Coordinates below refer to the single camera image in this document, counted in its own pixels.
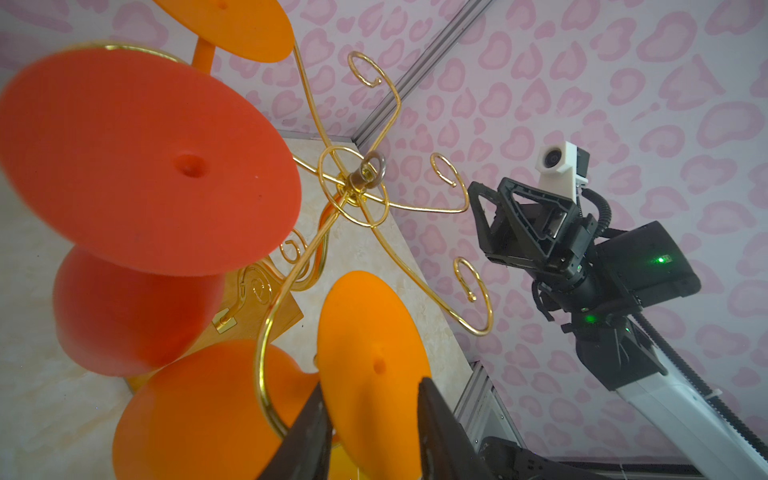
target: gold metal rack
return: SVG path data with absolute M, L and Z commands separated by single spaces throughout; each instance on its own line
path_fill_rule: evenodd
M 389 200 L 386 185 L 382 182 L 384 169 L 386 168 L 386 159 L 383 158 L 378 152 L 376 152 L 376 148 L 381 144 L 382 140 L 389 132 L 389 129 L 394 125 L 397 117 L 400 115 L 400 110 L 402 108 L 400 95 L 394 83 L 392 83 L 392 80 L 389 79 L 387 74 L 384 73 L 384 71 L 373 60 L 371 60 L 363 53 L 359 51 L 353 51 L 348 55 L 347 61 L 349 63 L 349 68 L 361 83 L 363 83 L 368 88 L 376 88 L 382 83 L 386 83 L 387 86 L 389 86 L 389 89 L 392 91 L 392 94 L 395 96 L 395 101 L 397 103 L 395 113 L 389 119 L 386 126 L 376 138 L 376 140 L 373 142 L 369 152 L 363 156 L 357 151 L 354 151 L 352 148 L 334 145 L 331 143 L 331 140 L 328 138 L 328 134 L 323 127 L 323 123 L 317 114 L 315 101 L 310 90 L 310 83 L 306 76 L 306 71 L 304 69 L 298 45 L 294 45 L 293 55 L 296 59 L 296 66 L 299 69 L 302 85 L 304 87 L 304 94 L 306 95 L 307 104 L 310 107 L 312 118 L 315 121 L 315 125 L 317 126 L 320 137 L 323 139 L 323 143 L 326 146 L 326 149 L 317 159 L 316 167 L 313 167 L 312 165 L 296 156 L 294 156 L 293 159 L 301 168 L 317 177 L 320 186 L 328 199 L 328 204 L 320 215 L 317 234 L 309 244 L 306 243 L 304 237 L 301 235 L 301 233 L 299 233 L 298 230 L 294 230 L 293 232 L 298 237 L 299 242 L 301 243 L 301 247 L 294 240 L 288 240 L 280 246 L 280 252 L 282 253 L 283 258 L 288 263 L 293 265 L 291 271 L 287 275 L 283 275 L 269 257 L 261 260 L 258 264 L 254 264 L 258 266 L 256 268 L 264 268 L 268 270 L 273 276 L 283 281 L 282 286 L 279 290 L 277 290 L 276 293 L 272 292 L 271 289 L 269 291 L 269 297 L 271 297 L 270 305 L 267 310 L 266 318 L 263 321 L 262 328 L 259 330 L 255 358 L 256 368 L 254 369 L 254 375 L 256 377 L 256 393 L 260 407 L 268 423 L 281 439 L 284 439 L 285 435 L 288 433 L 288 427 L 275 410 L 270 398 L 270 394 L 266 389 L 265 357 L 267 344 L 270 338 L 270 330 L 272 329 L 277 310 L 280 308 L 280 304 L 286 298 L 289 291 L 308 290 L 323 274 L 323 268 L 326 263 L 328 252 L 328 234 L 334 222 L 336 222 L 339 217 L 344 216 L 347 220 L 360 225 L 361 227 L 369 228 L 381 244 L 384 251 L 387 252 L 387 254 L 392 258 L 397 266 L 399 266 L 402 271 L 405 272 L 405 274 L 408 275 L 408 277 L 410 277 L 411 280 L 413 280 L 430 299 L 432 299 L 432 301 L 437 303 L 440 308 L 449 314 L 451 318 L 461 324 L 461 326 L 468 330 L 472 335 L 484 336 L 490 333 L 491 329 L 493 328 L 493 307 L 491 305 L 491 300 L 488 298 L 488 289 L 485 287 L 485 284 L 480 278 L 478 271 L 472 266 L 470 262 L 468 262 L 465 258 L 457 257 L 453 261 L 453 270 L 470 302 L 475 302 L 477 300 L 477 296 L 469 288 L 469 285 L 467 284 L 462 274 L 461 266 L 463 265 L 469 269 L 474 278 L 477 280 L 483 300 L 485 301 L 485 307 L 488 311 L 488 319 L 485 327 L 482 329 L 478 329 L 470 325 L 453 308 L 451 308 L 450 305 L 448 305 L 442 298 L 440 298 L 440 296 L 435 293 L 434 290 L 429 288 L 426 282 L 422 280 L 421 277 L 419 277 L 419 275 L 417 275 L 413 270 L 411 270 L 405 262 L 402 261 L 397 253 L 395 253 L 392 246 L 389 245 L 389 242 L 386 241 L 382 233 L 379 231 L 379 225 L 384 223 L 389 215 L 390 209 L 392 208 L 425 213 L 459 214 L 466 211 L 469 207 L 469 195 L 467 193 L 466 186 L 464 185 L 464 180 L 462 179 L 461 175 L 458 174 L 458 171 L 453 166 L 453 164 L 451 164 L 451 162 L 446 157 L 436 152 L 433 153 L 429 158 L 432 169 L 435 171 L 435 174 L 444 182 L 446 182 L 451 188 L 460 187 L 462 189 L 462 193 L 464 194 L 464 205 L 455 209 L 442 209 L 400 204 Z M 373 81 L 366 79 L 355 65 L 355 59 L 359 59 L 368 63 L 379 74 L 379 76 L 376 77 L 376 79 Z M 358 159 L 361 161 L 360 167 L 352 173 L 348 172 L 339 157 L 340 152 L 346 152 L 347 154 L 358 157 Z M 338 177 L 334 177 L 333 175 L 329 175 L 323 171 L 323 162 L 328 155 L 331 156 L 334 164 L 339 169 L 340 174 Z M 372 165 L 372 160 L 378 161 L 377 167 Z M 441 160 L 443 163 L 445 163 L 445 165 L 448 166 L 448 168 L 453 173 L 455 180 L 450 180 L 439 170 L 437 160 Z M 330 182 L 331 185 L 335 187 L 335 194 L 331 191 L 327 182 Z M 377 187 L 381 190 L 381 197 L 378 197 L 369 191 Z M 371 211 L 368 205 L 366 205 L 367 200 L 372 200 L 383 205 L 384 211 L 378 220 L 373 219 Z M 362 211 L 362 215 L 365 217 L 365 220 L 360 220 L 359 218 L 354 217 L 352 214 L 345 210 L 345 207 L 360 209 Z M 294 257 L 290 257 L 288 253 L 286 253 L 285 246 L 291 246 L 294 249 Z M 315 260 L 310 266 L 310 258 L 312 257 L 314 257 Z M 237 304 L 230 308 L 230 311 L 220 319 L 220 324 L 222 325 L 226 324 L 229 319 L 234 316 L 234 314 L 239 309 L 238 306 L 242 306 L 242 302 L 244 301 L 245 296 L 244 279 L 248 268 L 254 268 L 254 266 L 248 266 L 246 269 L 242 269 L 239 272 L 238 278 L 242 279 L 240 283 L 240 292 L 242 296 L 238 299 Z

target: wooden board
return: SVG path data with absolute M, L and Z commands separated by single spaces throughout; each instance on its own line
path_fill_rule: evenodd
M 277 290 L 281 286 L 281 282 L 268 273 L 265 274 L 267 275 L 270 285 L 272 286 L 273 294 L 276 294 Z M 216 327 L 213 325 L 213 323 L 211 323 L 205 329 L 205 331 L 203 331 L 202 335 L 200 335 L 200 338 L 197 339 L 195 344 L 193 344 L 192 347 L 190 347 L 180 358 L 184 358 L 185 356 L 190 355 L 191 353 L 195 353 L 197 350 L 204 349 L 209 345 L 213 345 L 214 343 L 234 339 L 256 339 L 258 337 L 259 328 L 266 315 L 267 304 L 262 303 L 250 288 L 253 279 L 256 276 L 257 273 L 251 273 L 246 277 L 247 297 L 243 308 L 235 315 L 237 325 L 228 329 L 224 333 L 218 333 L 216 331 Z M 224 297 L 221 300 L 222 309 L 231 307 L 237 300 L 237 271 L 229 272 L 225 281 L 226 285 L 224 286 Z M 299 305 L 293 299 L 293 296 L 289 293 L 286 299 L 283 301 L 283 304 L 280 306 L 280 309 L 277 311 L 275 323 L 272 327 L 272 331 L 270 332 L 270 342 L 274 341 L 275 338 L 282 335 L 283 332 L 295 325 L 303 317 L 304 315 L 301 313 Z M 128 377 L 125 379 L 125 381 L 128 383 L 128 386 L 131 387 L 131 391 L 135 392 L 157 371 L 158 370 L 139 376 Z

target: patterned wall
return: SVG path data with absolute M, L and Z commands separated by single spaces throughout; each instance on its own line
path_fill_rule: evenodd
M 398 79 L 464 0 L 280 0 L 293 24 L 330 134 L 350 136 L 382 100 L 352 76 L 346 55 L 364 51 Z M 0 0 L 0 85 L 24 65 L 96 38 L 162 48 L 188 61 L 197 37 L 151 0 Z M 361 68 L 363 73 L 370 73 Z M 219 50 L 212 74 L 281 130 L 316 131 L 293 56 L 259 64 Z
M 590 185 L 610 199 L 613 227 L 660 220 L 702 279 L 698 295 L 647 316 L 768 439 L 765 14 L 759 0 L 496 2 L 406 100 L 382 149 L 394 197 L 441 207 L 461 198 L 432 172 L 432 151 L 493 187 L 535 184 L 542 145 L 590 151 Z M 471 213 L 397 220 L 431 286 L 477 324 L 485 314 L 466 303 L 452 259 L 482 272 L 497 326 L 456 337 L 491 372 L 530 448 L 684 461 L 578 362 L 572 334 L 535 310 L 531 279 L 485 260 Z

